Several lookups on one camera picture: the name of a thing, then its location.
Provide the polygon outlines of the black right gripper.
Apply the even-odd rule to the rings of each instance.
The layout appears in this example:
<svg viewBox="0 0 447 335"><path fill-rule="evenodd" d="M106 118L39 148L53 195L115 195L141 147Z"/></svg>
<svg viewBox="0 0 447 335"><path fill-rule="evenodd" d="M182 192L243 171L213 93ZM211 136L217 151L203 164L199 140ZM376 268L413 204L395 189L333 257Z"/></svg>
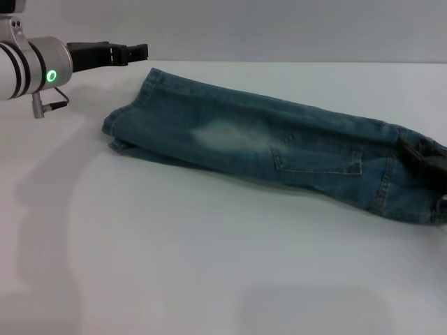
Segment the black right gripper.
<svg viewBox="0 0 447 335"><path fill-rule="evenodd" d="M440 193L446 192L446 157L423 156L399 138L399 157L405 165L416 165L416 176Z"/></svg>

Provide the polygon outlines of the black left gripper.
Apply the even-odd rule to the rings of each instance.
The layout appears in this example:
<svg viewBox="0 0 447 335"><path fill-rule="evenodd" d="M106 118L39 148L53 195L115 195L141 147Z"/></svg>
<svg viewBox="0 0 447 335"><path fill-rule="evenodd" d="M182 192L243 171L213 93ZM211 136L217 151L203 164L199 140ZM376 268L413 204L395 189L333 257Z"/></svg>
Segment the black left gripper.
<svg viewBox="0 0 447 335"><path fill-rule="evenodd" d="M123 46L118 57L118 48L109 42L67 43L66 48L73 63L73 73L100 67L127 66L129 63L148 60L148 45Z"/></svg>

